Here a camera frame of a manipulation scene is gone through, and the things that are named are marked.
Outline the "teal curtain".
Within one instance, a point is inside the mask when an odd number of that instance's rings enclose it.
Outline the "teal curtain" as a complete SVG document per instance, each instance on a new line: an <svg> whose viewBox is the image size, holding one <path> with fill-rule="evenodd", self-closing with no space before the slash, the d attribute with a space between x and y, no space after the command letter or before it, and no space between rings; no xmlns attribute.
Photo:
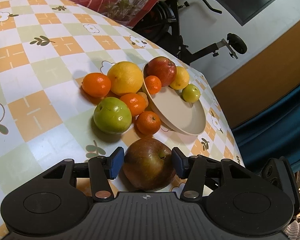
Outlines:
<svg viewBox="0 0 300 240"><path fill-rule="evenodd" d="M270 158L285 157L300 170L300 85L232 129L245 167L261 171Z"/></svg>

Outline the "small orange tangerine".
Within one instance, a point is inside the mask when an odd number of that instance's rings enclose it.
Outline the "small orange tangerine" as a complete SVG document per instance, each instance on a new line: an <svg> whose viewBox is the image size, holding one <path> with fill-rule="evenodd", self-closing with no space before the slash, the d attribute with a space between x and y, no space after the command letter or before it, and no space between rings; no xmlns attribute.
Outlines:
<svg viewBox="0 0 300 240"><path fill-rule="evenodd" d="M154 75L150 75L145 78L145 85L151 95L157 94L161 90L161 81Z"/></svg>

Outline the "beige round plate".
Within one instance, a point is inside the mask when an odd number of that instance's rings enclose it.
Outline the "beige round plate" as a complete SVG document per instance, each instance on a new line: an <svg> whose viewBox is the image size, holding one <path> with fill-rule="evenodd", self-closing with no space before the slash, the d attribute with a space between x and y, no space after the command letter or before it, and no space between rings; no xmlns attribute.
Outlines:
<svg viewBox="0 0 300 240"><path fill-rule="evenodd" d="M157 94L149 94L145 78L144 66L142 90L146 93L151 109L172 130L186 135L200 135L206 125L204 108L200 100L195 103L186 102L182 97L182 90L174 90L170 86L161 87Z"/></svg>

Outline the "large green apple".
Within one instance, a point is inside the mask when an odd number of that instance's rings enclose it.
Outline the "large green apple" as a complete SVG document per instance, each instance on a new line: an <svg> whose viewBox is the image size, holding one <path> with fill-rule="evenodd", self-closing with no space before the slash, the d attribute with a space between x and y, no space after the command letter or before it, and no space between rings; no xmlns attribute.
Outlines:
<svg viewBox="0 0 300 240"><path fill-rule="evenodd" d="M93 120L102 132L121 134L131 126L132 114L123 101L115 97L107 97L96 106Z"/></svg>

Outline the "brown walnut lower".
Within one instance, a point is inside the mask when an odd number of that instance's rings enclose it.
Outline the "brown walnut lower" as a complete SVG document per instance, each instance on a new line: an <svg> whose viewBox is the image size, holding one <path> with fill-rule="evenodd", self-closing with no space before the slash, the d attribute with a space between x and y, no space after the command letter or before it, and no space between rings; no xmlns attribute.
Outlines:
<svg viewBox="0 0 300 240"><path fill-rule="evenodd" d="M144 92L138 92L137 94L138 94L139 96L141 96L141 97L144 98L146 107L148 107L149 102L148 102L148 97L147 97L147 95L146 95Z"/></svg>

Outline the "yellow lemon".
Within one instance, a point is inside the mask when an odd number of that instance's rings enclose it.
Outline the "yellow lemon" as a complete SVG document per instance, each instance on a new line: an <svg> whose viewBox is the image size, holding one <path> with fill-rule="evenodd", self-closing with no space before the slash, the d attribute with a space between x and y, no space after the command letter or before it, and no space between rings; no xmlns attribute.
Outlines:
<svg viewBox="0 0 300 240"><path fill-rule="evenodd" d="M190 75L184 67L176 67L176 76L173 82L170 84L170 87L174 90L184 89L190 81Z"/></svg>

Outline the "black exercise bike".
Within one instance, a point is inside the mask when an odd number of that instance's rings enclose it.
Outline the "black exercise bike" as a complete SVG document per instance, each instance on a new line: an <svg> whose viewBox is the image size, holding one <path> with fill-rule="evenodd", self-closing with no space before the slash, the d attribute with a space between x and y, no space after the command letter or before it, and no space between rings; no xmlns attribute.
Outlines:
<svg viewBox="0 0 300 240"><path fill-rule="evenodd" d="M218 50L223 47L227 48L229 55L235 59L238 59L238 54L243 55L247 52L245 42L236 34L228 33L226 38L192 53L182 36L185 33L185 28L194 27L194 30L190 31L191 37L201 37L204 29L199 28L194 23L198 19L197 16L194 18L181 16L181 10L189 7L190 4L188 1L181 4L180 1L158 1L133 27L133 31L157 44L186 64L191 64L209 54L216 57L219 55ZM217 14L222 13L221 10L213 8L207 0L201 1L210 11Z"/></svg>

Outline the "dark red apple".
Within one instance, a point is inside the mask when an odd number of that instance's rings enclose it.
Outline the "dark red apple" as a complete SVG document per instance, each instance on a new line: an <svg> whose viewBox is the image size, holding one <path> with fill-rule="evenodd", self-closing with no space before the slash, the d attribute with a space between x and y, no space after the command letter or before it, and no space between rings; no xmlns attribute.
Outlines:
<svg viewBox="0 0 300 240"><path fill-rule="evenodd" d="M165 188L175 177L172 151L154 138L141 138L127 148L123 172L137 189L155 191Z"/></svg>

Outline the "wooden door panel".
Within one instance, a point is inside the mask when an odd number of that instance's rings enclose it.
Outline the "wooden door panel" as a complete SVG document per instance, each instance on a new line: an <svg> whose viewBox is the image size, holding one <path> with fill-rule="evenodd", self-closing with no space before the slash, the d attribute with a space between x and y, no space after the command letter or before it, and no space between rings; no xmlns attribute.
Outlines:
<svg viewBox="0 0 300 240"><path fill-rule="evenodd" d="M231 128L260 113L300 83L300 21L213 92Z"/></svg>

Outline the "orange tangerine far left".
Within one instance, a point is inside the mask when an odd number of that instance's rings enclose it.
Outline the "orange tangerine far left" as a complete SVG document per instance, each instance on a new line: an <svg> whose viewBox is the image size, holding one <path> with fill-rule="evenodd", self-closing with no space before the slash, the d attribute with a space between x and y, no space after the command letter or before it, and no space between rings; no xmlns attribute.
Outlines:
<svg viewBox="0 0 300 240"><path fill-rule="evenodd" d="M102 73L89 73L83 78L82 89L94 98L102 98L109 93L111 81Z"/></svg>

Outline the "orange tangerine near plate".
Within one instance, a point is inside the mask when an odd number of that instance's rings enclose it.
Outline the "orange tangerine near plate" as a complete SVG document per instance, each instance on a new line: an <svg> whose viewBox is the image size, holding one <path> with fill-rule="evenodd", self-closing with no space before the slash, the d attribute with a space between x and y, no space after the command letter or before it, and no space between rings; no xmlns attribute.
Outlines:
<svg viewBox="0 0 300 240"><path fill-rule="evenodd" d="M144 111L137 117L136 126L142 134L153 135L160 129L161 120L153 111Z"/></svg>

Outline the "orange tangerine middle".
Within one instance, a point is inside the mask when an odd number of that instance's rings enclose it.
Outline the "orange tangerine middle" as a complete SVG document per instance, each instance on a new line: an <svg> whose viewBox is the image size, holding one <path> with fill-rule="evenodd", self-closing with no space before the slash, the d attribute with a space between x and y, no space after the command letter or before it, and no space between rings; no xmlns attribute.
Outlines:
<svg viewBox="0 0 300 240"><path fill-rule="evenodd" d="M136 93L125 94L120 100L128 106L132 116L140 115L147 107L146 100Z"/></svg>

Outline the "checkered floral tablecloth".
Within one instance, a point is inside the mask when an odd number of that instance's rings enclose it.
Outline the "checkered floral tablecloth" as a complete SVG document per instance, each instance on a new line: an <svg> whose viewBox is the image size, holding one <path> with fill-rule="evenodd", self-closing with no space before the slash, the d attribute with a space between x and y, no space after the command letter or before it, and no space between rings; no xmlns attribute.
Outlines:
<svg viewBox="0 0 300 240"><path fill-rule="evenodd" d="M131 127L107 137L93 122L84 76L120 61L143 67L169 53L130 29L69 0L0 0L0 205L59 161L81 163L127 148ZM0 215L0 238L7 233Z"/></svg>

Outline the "large yellow orange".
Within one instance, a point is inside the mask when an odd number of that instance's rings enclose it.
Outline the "large yellow orange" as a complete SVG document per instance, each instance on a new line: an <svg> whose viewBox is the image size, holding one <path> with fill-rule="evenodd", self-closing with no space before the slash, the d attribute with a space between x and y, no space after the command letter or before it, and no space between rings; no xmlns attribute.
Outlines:
<svg viewBox="0 0 300 240"><path fill-rule="evenodd" d="M141 69L134 63L121 61L114 64L107 73L111 91L119 96L138 92L143 84Z"/></svg>

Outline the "small green apple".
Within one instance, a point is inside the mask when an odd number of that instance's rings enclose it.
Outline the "small green apple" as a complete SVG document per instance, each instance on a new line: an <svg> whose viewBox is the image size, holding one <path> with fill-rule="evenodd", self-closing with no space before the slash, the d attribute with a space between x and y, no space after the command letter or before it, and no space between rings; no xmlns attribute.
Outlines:
<svg viewBox="0 0 300 240"><path fill-rule="evenodd" d="M182 90L182 97L186 102L195 103L200 98L200 90L197 86L189 84Z"/></svg>

